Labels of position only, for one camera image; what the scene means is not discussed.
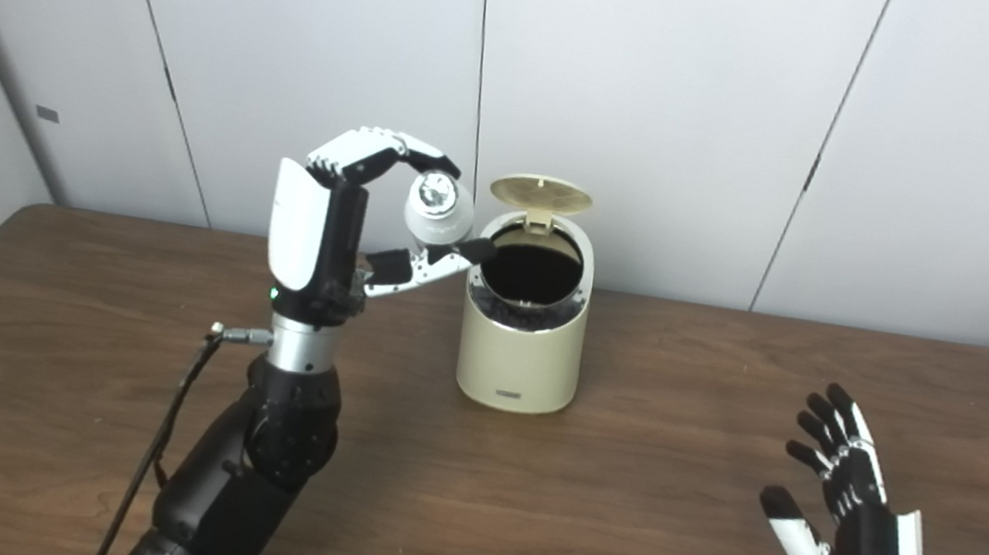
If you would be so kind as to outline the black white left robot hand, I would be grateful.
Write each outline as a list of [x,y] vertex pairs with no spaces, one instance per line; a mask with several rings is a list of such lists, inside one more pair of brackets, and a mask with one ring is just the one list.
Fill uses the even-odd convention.
[[[403,207],[416,251],[362,252],[369,184],[393,166],[416,172]],[[433,144],[385,128],[351,129],[303,162],[281,160],[268,232],[274,313],[316,327],[343,325],[369,298],[418,287],[496,256],[477,238],[474,196]]]

